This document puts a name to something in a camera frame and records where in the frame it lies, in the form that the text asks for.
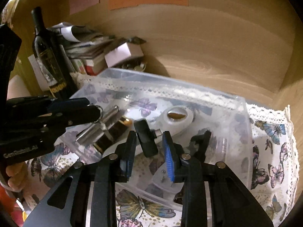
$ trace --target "wooden wall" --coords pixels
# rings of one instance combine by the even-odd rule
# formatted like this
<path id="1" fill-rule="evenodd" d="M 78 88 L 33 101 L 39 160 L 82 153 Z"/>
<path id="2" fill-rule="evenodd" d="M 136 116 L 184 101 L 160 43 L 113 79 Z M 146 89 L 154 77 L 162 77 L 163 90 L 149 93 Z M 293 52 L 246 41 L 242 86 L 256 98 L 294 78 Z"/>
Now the wooden wall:
<path id="1" fill-rule="evenodd" d="M 19 57 L 29 90 L 39 92 L 27 60 L 34 32 L 30 10 L 39 5 L 46 26 L 67 21 L 147 40 L 142 49 L 148 72 L 241 95 L 276 109 L 290 104 L 301 155 L 303 26 L 288 0 L 188 0 L 188 4 L 109 10 L 109 0 L 100 0 L 69 15 L 69 0 L 21 0 L 13 24 L 23 40 Z"/>

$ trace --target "finger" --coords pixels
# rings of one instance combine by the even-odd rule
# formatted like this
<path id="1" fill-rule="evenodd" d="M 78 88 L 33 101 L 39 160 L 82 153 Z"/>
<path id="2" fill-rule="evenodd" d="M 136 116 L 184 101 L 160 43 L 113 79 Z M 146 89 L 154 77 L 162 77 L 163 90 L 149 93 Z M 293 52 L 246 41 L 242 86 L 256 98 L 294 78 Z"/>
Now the finger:
<path id="1" fill-rule="evenodd" d="M 27 182 L 28 182 L 27 176 L 25 176 L 25 178 L 21 181 L 21 183 L 18 186 L 14 187 L 14 188 L 12 187 L 12 189 L 14 191 L 16 191 L 16 192 L 19 192 L 22 189 L 24 189 L 24 187 L 26 186 Z"/>
<path id="2" fill-rule="evenodd" d="M 17 164 L 8 166 L 8 167 L 6 168 L 6 174 L 7 174 L 7 176 L 13 177 L 13 176 L 15 176 L 16 174 L 18 174 L 18 173 L 21 171 L 22 166 L 23 166 L 24 164 L 25 164 L 25 162 L 21 162 L 21 163 L 17 163 Z"/>
<path id="3" fill-rule="evenodd" d="M 8 180 L 7 184 L 11 188 L 17 188 L 26 176 L 27 176 L 27 170 L 26 170 L 26 164 L 24 164 L 22 166 L 21 171 L 17 173 L 15 176 L 11 177 Z"/>

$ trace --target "dark glass bottle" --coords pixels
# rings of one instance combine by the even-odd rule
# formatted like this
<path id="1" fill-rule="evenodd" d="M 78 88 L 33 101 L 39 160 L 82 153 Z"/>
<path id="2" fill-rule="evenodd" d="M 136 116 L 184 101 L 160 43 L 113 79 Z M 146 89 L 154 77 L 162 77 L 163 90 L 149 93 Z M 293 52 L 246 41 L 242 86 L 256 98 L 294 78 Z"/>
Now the dark glass bottle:
<path id="1" fill-rule="evenodd" d="M 36 7 L 31 11 L 35 23 L 34 49 L 42 63 L 41 69 L 54 97 L 70 98 L 77 87 L 69 75 L 56 35 L 44 26 L 42 11 Z"/>

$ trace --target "metal screw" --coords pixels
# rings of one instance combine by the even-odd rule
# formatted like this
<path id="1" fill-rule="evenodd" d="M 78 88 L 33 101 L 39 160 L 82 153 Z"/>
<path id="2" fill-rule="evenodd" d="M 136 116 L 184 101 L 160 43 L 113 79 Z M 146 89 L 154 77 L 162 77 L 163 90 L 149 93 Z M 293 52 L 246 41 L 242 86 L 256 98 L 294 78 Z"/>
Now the metal screw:
<path id="1" fill-rule="evenodd" d="M 78 169 L 81 166 L 83 166 L 83 163 L 81 161 L 77 161 L 76 163 L 74 163 L 74 168 Z"/>
<path id="2" fill-rule="evenodd" d="M 220 169 L 224 169 L 226 167 L 226 164 L 222 161 L 217 162 L 217 167 L 219 167 Z"/>
<path id="3" fill-rule="evenodd" d="M 118 158 L 118 155 L 117 154 L 110 154 L 109 155 L 109 159 L 111 159 L 111 160 L 115 160 L 115 159 L 117 159 Z"/>
<path id="4" fill-rule="evenodd" d="M 189 160 L 191 158 L 190 154 L 182 154 L 181 157 L 184 160 Z"/>

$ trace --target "clear plastic bin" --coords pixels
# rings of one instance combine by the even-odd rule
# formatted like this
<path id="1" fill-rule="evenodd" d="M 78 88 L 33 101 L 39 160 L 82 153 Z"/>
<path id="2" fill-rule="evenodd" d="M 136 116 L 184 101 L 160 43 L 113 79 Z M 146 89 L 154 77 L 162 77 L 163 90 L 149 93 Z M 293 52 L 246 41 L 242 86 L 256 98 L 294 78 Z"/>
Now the clear plastic bin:
<path id="1" fill-rule="evenodd" d="M 243 97 L 226 94 L 203 86 L 172 78 L 124 69 L 109 68 L 86 84 L 74 96 L 86 97 L 91 103 L 108 109 L 120 105 L 125 116 L 132 120 L 145 118 L 156 129 L 157 119 L 169 107 L 181 106 L 192 111 L 190 125 L 172 138 L 193 154 L 197 145 L 190 142 L 194 135 L 211 130 L 212 137 L 206 151 L 206 163 L 225 162 L 240 180 L 250 188 L 252 176 L 252 137 L 249 116 Z M 87 125 L 71 127 L 61 137 L 73 152 L 86 163 L 101 159 L 102 155 L 93 145 L 83 148 L 75 142 L 75 136 Z M 153 175 L 164 163 L 161 142 L 159 154 L 145 158 L 135 157 L 132 176 L 119 188 L 127 189 L 142 198 L 181 211 L 182 205 L 174 202 L 175 192 L 155 186 Z M 208 214 L 211 216 L 208 197 Z"/>

